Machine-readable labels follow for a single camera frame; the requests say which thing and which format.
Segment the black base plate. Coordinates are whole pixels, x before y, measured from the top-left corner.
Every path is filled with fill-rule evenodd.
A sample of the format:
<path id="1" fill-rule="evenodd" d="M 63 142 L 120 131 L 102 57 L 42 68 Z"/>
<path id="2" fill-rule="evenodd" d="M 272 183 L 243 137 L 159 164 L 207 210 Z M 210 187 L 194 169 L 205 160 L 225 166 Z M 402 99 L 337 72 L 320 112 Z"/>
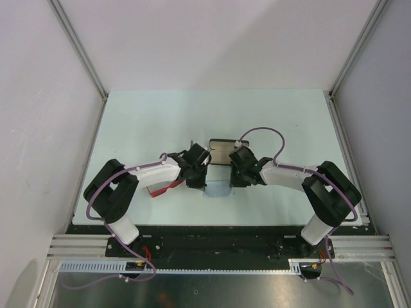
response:
<path id="1" fill-rule="evenodd" d="M 153 263 L 175 264 L 239 264 L 256 261 L 265 264 L 267 259 L 323 260 L 333 254 L 330 240 L 322 240 L 313 253 L 303 257 L 285 247 L 299 234 L 302 227 L 294 226 L 142 226 L 140 236 L 122 247 L 110 238 L 105 256 L 132 258 L 140 253 Z"/>

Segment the light blue cleaning cloth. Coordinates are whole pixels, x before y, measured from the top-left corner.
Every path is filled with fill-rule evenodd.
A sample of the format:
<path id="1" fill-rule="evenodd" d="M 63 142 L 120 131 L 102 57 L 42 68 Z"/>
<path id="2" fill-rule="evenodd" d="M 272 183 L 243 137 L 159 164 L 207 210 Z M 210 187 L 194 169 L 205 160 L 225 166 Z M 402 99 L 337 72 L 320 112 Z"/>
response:
<path id="1" fill-rule="evenodd" d="M 212 180 L 206 183 L 204 196 L 209 198 L 223 198 L 234 194 L 228 180 Z"/>

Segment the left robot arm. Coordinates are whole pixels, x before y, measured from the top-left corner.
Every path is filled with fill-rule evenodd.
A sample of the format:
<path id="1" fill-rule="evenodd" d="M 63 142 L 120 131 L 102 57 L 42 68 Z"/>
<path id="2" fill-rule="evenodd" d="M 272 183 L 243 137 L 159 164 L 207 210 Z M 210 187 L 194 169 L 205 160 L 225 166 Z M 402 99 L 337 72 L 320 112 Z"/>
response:
<path id="1" fill-rule="evenodd" d="M 206 188 L 207 167 L 211 162 L 209 150 L 194 143 L 188 150 L 163 153 L 156 162 L 126 168 L 116 159 L 108 160 L 83 192 L 87 201 L 86 216 L 101 221 L 119 241 L 127 256 L 137 255 L 142 248 L 140 232 L 127 216 L 128 208 L 138 189 L 157 184 L 169 186 L 184 182 L 192 189 Z"/>

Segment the left aluminium frame post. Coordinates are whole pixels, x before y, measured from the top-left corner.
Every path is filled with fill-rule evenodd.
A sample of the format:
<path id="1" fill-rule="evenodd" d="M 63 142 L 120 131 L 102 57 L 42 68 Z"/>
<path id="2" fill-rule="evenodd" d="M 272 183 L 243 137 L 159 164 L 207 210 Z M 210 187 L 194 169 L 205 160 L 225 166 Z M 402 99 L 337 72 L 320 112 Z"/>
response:
<path id="1" fill-rule="evenodd" d="M 74 52 L 76 53 L 81 65 L 83 66 L 86 74 L 91 80 L 94 88 L 96 89 L 99 97 L 103 102 L 107 101 L 108 92 L 106 91 L 103 83 L 98 76 L 98 73 L 92 64 L 92 61 L 86 52 L 74 26 L 71 22 L 66 10 L 64 9 L 62 3 L 59 0 L 48 0 L 48 4 L 52 12 L 55 14 L 57 21 L 59 22 L 61 28 L 63 29 L 69 43 L 71 44 Z"/>

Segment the aluminium frame post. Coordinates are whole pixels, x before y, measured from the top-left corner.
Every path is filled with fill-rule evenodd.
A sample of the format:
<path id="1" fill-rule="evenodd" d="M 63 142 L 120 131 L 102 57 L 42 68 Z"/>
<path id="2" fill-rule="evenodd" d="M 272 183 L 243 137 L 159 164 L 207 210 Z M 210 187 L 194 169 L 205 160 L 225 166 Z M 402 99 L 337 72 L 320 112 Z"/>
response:
<path id="1" fill-rule="evenodd" d="M 371 38 L 371 35 L 376 30 L 391 2 L 392 1 L 390 0 L 376 1 L 376 4 L 374 5 L 369 17 L 367 18 L 359 36 L 354 43 L 354 46 L 350 50 L 348 57 L 346 58 L 341 70 L 339 71 L 335 81 L 328 91 L 330 98 L 334 98 L 336 96 L 338 90 L 342 86 L 345 79 L 348 77 L 353 68 L 353 65 L 360 57 L 363 49 L 366 47 L 369 39 Z"/>
<path id="2" fill-rule="evenodd" d="M 66 10 L 64 9 L 62 3 L 59 0 L 48 0 L 48 4 L 52 12 L 55 14 L 57 21 L 59 22 L 61 28 L 63 29 L 69 43 L 71 44 L 74 52 L 76 53 L 81 65 L 83 66 L 86 74 L 91 80 L 94 88 L 96 89 L 99 97 L 103 102 L 107 101 L 108 92 L 106 91 L 103 83 L 98 76 L 98 73 L 92 64 L 92 61 L 86 52 L 74 26 L 71 22 Z"/>

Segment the aluminium front rail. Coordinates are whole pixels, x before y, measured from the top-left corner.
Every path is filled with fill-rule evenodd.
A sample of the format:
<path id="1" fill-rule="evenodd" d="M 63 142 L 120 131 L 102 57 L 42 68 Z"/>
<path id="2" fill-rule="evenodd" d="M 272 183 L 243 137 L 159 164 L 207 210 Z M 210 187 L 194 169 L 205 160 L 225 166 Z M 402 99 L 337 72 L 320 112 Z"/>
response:
<path id="1" fill-rule="evenodd" d="M 105 257 L 109 235 L 54 235 L 48 257 L 97 259 Z M 337 262 L 394 262 L 396 254 L 387 235 L 332 235 Z"/>

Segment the dark green glasses case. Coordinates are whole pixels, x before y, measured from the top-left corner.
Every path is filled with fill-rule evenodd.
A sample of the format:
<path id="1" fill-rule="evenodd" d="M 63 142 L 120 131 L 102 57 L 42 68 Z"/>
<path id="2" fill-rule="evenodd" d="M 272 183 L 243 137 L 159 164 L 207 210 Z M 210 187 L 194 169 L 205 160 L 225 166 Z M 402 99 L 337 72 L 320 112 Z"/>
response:
<path id="1" fill-rule="evenodd" d="M 229 154 L 239 145 L 250 146 L 250 142 L 235 139 L 210 139 L 211 165 L 229 166 L 231 164 Z"/>

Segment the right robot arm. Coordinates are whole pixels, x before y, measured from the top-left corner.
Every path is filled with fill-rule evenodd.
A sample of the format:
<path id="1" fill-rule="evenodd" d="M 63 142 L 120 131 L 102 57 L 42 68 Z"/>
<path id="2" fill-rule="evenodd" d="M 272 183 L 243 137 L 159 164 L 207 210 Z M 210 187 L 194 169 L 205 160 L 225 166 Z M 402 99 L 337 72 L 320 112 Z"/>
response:
<path id="1" fill-rule="evenodd" d="M 306 195 L 314 215 L 295 239 L 285 245 L 292 253 L 312 257 L 321 241 L 345 222 L 348 215 L 358 218 L 355 207 L 362 195 L 333 162 L 325 161 L 312 169 L 277 163 L 268 157 L 258 160 L 247 146 L 235 148 L 229 157 L 231 187 L 276 185 Z"/>

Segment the red sunglasses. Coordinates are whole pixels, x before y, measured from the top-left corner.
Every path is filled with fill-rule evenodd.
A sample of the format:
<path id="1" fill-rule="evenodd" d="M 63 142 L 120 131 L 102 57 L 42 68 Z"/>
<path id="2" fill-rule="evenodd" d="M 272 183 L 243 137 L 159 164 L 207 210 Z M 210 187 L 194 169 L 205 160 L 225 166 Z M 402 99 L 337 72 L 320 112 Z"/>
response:
<path id="1" fill-rule="evenodd" d="M 176 187 L 178 187 L 179 185 L 183 184 L 185 182 L 185 180 L 175 180 L 173 182 L 170 182 L 167 186 L 158 188 L 158 189 L 154 189 L 152 187 L 147 187 L 147 191 L 150 194 L 150 196 L 152 198 L 156 198 L 158 196 L 161 196 L 165 193 L 167 193 L 168 190 L 170 189 L 174 189 Z"/>

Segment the right aluminium frame post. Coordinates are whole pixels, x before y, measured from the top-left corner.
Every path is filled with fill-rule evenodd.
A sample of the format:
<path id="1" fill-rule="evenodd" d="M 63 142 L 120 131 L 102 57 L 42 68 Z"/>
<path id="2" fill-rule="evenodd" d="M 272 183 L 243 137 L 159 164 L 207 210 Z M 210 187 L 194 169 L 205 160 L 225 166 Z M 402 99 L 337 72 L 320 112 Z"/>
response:
<path id="1" fill-rule="evenodd" d="M 334 98 L 336 96 L 338 90 L 342 86 L 345 79 L 348 77 L 353 68 L 353 65 L 360 57 L 363 49 L 366 47 L 369 39 L 371 38 L 371 35 L 376 30 L 391 2 L 392 1 L 390 0 L 376 1 L 376 4 L 374 5 L 369 17 L 367 18 L 359 36 L 354 43 L 354 46 L 350 50 L 348 57 L 346 58 L 341 70 L 339 71 L 335 81 L 328 91 L 330 98 Z"/>

